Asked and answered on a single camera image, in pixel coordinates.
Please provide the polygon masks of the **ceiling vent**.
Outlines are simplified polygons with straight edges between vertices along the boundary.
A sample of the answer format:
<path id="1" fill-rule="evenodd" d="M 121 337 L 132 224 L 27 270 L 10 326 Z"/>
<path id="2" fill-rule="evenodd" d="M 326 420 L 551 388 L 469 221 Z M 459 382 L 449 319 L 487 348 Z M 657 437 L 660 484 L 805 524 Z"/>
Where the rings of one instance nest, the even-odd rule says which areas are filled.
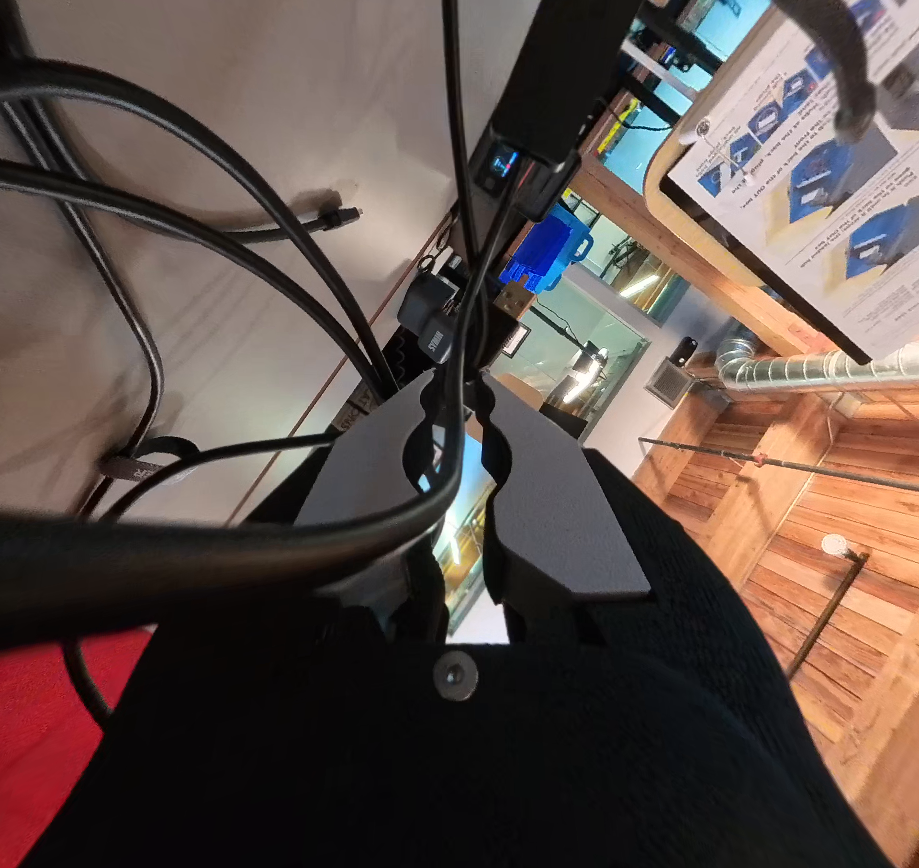
<path id="1" fill-rule="evenodd" d="M 664 358 L 652 372 L 644 390 L 668 409 L 675 410 L 695 383 L 696 379 L 683 366 Z"/>

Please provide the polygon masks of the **wooden post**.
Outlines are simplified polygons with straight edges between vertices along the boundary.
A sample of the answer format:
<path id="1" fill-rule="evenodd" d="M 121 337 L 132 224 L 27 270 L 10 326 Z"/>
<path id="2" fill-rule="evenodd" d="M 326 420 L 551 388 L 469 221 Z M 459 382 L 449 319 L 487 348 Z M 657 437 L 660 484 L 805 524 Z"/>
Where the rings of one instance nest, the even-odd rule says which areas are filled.
<path id="1" fill-rule="evenodd" d="M 642 196 L 594 158 L 582 161 L 570 188 L 781 356 L 798 354 L 793 315 L 761 288 L 727 275 L 656 219 Z"/>

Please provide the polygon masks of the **red plastic bin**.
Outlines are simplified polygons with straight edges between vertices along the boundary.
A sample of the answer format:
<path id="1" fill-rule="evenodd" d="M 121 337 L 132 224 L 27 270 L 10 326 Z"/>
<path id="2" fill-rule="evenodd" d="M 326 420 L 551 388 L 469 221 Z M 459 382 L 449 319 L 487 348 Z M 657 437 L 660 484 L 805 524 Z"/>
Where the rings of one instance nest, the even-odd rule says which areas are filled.
<path id="1" fill-rule="evenodd" d="M 1 657 L 1 865 L 17 866 L 86 769 L 101 730 L 56 644 Z"/>

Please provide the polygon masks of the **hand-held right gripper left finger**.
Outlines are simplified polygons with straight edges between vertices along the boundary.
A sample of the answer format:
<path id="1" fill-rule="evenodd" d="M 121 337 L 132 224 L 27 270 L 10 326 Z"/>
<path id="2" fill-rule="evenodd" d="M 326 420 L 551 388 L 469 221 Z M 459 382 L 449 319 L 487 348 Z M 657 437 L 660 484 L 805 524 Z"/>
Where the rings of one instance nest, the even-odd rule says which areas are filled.
<path id="1" fill-rule="evenodd" d="M 296 528 L 343 526 L 390 513 L 426 493 L 427 488 L 418 490 L 418 480 L 430 467 L 428 453 L 443 445 L 426 410 L 433 401 L 425 395 L 429 387 L 439 394 L 435 371 L 423 372 L 336 440 L 294 520 Z M 383 556 L 319 593 L 345 607 L 397 610 L 410 595 L 406 555 Z"/>

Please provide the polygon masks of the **grey battery charger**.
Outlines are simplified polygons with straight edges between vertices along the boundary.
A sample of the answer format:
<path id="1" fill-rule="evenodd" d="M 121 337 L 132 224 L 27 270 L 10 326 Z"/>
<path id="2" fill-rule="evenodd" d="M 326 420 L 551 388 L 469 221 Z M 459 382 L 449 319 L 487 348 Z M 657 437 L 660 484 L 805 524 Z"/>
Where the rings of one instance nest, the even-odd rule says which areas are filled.
<path id="1" fill-rule="evenodd" d="M 421 352 L 437 365 L 449 357 L 455 335 L 458 288 L 433 272 L 419 272 L 397 312 L 398 322 L 417 337 Z"/>

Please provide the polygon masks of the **black ceiling pipe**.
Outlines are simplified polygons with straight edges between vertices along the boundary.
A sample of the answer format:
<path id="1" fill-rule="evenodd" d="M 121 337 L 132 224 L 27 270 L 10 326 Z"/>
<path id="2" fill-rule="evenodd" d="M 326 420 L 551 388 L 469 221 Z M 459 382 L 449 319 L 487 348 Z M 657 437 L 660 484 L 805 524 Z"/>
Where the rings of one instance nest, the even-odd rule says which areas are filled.
<path id="1" fill-rule="evenodd" d="M 792 470 L 796 472 L 808 473 L 813 476 L 821 476 L 827 479 L 837 479 L 848 482 L 856 482 L 863 485 L 871 485 L 876 487 L 883 487 L 893 490 L 906 491 L 913 494 L 918 493 L 918 485 L 914 482 L 907 482 L 899 479 L 891 479 L 888 477 L 879 477 L 872 475 L 865 475 L 859 473 L 845 472 L 839 469 L 833 469 L 829 467 L 817 466 L 813 464 L 805 464 L 800 462 L 794 462 L 790 460 L 782 460 L 773 457 L 769 457 L 763 453 L 748 454 L 741 453 L 737 451 L 732 451 L 723 448 L 709 448 L 700 445 L 690 445 L 682 442 L 673 442 L 659 438 L 649 438 L 645 436 L 640 436 L 637 438 L 638 442 L 642 445 L 648 446 L 659 446 L 662 448 L 668 448 L 681 452 L 690 452 L 700 456 L 711 456 L 711 457 L 720 457 L 723 459 L 730 460 L 735 463 L 751 463 L 757 468 L 763 467 L 774 467 Z"/>

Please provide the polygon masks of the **instruction sheet board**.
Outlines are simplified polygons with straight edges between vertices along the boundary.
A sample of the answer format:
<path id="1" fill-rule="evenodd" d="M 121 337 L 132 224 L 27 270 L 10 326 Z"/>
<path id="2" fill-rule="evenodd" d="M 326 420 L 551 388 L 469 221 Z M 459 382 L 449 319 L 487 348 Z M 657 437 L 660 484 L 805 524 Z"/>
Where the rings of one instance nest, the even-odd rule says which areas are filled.
<path id="1" fill-rule="evenodd" d="M 651 214 L 858 362 L 917 339 L 918 0 L 769 0 L 652 158 Z"/>

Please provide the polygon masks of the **silver air duct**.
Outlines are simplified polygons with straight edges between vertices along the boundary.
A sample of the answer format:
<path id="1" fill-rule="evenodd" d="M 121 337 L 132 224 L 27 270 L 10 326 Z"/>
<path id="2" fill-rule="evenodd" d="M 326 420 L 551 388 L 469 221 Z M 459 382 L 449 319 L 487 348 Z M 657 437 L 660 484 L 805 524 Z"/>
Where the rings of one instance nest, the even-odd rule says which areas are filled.
<path id="1" fill-rule="evenodd" d="M 741 336 L 718 347 L 715 369 L 728 390 L 748 393 L 865 392 L 915 389 L 918 344 L 859 365 L 842 351 L 792 357 L 756 358 L 752 341 Z"/>

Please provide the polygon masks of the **black charger with display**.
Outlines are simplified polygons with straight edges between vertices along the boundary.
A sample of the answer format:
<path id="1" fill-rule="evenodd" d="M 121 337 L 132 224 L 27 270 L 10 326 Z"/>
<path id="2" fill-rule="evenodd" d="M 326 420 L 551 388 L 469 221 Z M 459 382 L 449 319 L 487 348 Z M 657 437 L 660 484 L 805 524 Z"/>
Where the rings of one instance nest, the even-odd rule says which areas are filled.
<path id="1" fill-rule="evenodd" d="M 515 199 L 516 211 L 531 223 L 543 221 L 561 200 L 581 162 L 581 155 L 573 151 L 558 169 L 532 162 L 526 170 L 523 155 L 486 129 L 470 161 L 476 227 L 480 231 L 487 230 L 502 193 L 514 184 L 520 186 Z"/>

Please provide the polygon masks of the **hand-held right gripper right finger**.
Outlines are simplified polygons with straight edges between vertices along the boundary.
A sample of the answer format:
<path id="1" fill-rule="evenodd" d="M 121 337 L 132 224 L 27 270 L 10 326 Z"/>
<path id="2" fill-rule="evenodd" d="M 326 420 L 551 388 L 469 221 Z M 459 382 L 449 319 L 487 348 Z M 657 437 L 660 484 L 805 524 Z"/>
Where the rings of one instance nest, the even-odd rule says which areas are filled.
<path id="1" fill-rule="evenodd" d="M 645 599 L 650 585 L 583 449 L 489 374 L 480 377 L 483 575 L 498 604 Z"/>

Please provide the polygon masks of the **light stand with lamp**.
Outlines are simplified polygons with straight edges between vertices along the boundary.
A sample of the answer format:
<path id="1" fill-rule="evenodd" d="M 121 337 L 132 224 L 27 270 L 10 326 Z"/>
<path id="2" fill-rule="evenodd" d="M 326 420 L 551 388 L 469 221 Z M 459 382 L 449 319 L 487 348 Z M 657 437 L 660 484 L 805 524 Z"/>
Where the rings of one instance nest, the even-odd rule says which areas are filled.
<path id="1" fill-rule="evenodd" d="M 553 311 L 549 311 L 556 318 L 553 319 L 542 306 L 536 300 L 530 306 L 528 315 L 539 319 L 569 345 L 576 347 L 575 357 L 563 369 L 561 379 L 550 392 L 546 403 L 574 415 L 583 413 L 585 410 L 578 409 L 577 406 L 586 404 L 594 385 L 602 379 L 608 362 L 608 353 L 606 349 L 599 348 L 590 341 L 582 343 L 575 337 L 567 321 Z"/>

